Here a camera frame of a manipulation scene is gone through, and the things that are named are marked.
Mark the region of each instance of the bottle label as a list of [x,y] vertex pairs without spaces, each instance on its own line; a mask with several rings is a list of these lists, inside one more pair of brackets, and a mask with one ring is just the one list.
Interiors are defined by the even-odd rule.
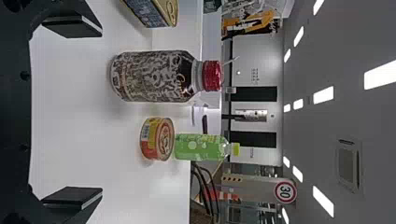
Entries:
[[195,94],[194,61],[183,50],[125,52],[111,66],[111,82],[125,101],[187,102]]
[[224,159],[226,143],[221,136],[208,134],[177,134],[175,157],[187,161],[219,161]]

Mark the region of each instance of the speed limit sign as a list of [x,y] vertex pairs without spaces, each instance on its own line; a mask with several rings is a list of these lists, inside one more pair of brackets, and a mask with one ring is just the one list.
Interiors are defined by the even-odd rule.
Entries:
[[280,182],[274,189],[276,198],[282,203],[292,203],[297,197],[297,188],[289,182]]

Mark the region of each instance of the ventilation grille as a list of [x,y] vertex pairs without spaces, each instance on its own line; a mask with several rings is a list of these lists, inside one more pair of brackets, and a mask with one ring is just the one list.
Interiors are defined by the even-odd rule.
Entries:
[[357,193],[361,188],[361,142],[351,138],[338,139],[335,167],[340,184]]

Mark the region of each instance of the bottle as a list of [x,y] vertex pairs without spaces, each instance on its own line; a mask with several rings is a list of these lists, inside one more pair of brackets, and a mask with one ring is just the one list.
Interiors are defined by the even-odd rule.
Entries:
[[233,153],[239,155],[239,143],[229,143],[220,135],[177,134],[175,158],[183,161],[222,161]]
[[218,61],[200,62],[185,50],[125,52],[110,73],[127,102],[186,103],[200,91],[219,91],[222,80]]

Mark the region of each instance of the white table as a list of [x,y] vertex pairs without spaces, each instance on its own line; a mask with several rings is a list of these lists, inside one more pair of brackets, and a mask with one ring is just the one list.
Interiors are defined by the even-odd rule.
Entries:
[[[34,193],[41,199],[65,186],[103,188],[90,223],[188,223],[190,163],[147,161],[138,140],[147,117],[171,118],[178,133],[201,133],[201,123],[192,127],[190,106],[123,102],[108,70],[126,50],[178,48],[201,58],[202,1],[180,0],[179,27],[154,35],[118,0],[88,3],[103,38],[65,39],[40,27],[31,41]],[[168,35],[174,38],[163,41]]]

